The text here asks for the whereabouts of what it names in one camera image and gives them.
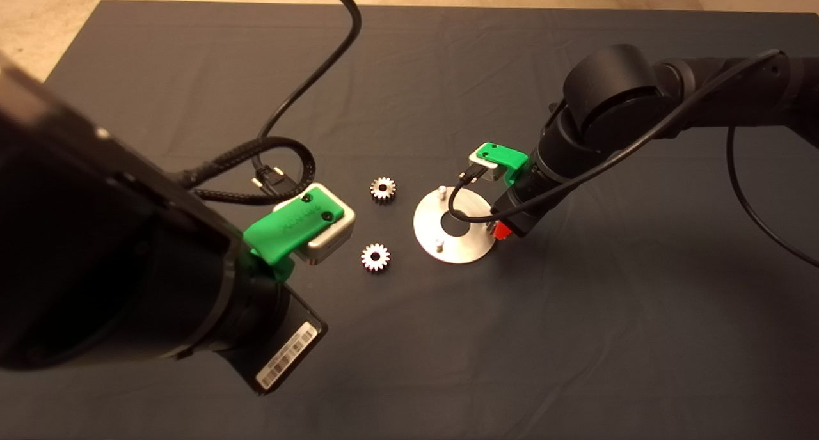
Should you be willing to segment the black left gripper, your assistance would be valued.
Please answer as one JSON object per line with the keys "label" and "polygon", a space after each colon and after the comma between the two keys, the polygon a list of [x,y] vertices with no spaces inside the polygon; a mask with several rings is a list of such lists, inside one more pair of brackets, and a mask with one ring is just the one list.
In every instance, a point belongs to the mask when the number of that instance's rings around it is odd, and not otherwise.
{"label": "black left gripper", "polygon": [[277,390],[328,332],[328,325],[288,285],[276,285],[254,324],[221,356],[258,396]]}

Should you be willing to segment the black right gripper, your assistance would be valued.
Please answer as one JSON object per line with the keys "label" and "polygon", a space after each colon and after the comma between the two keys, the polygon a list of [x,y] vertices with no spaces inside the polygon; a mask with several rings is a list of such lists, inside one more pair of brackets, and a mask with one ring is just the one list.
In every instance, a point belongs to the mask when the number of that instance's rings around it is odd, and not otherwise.
{"label": "black right gripper", "polygon": [[495,240],[508,239],[512,234],[518,238],[529,235],[545,217],[541,207],[521,209],[521,205],[532,197],[526,189],[513,185],[508,187],[491,206],[492,215],[512,212],[511,216],[500,218],[493,225],[492,235]]}

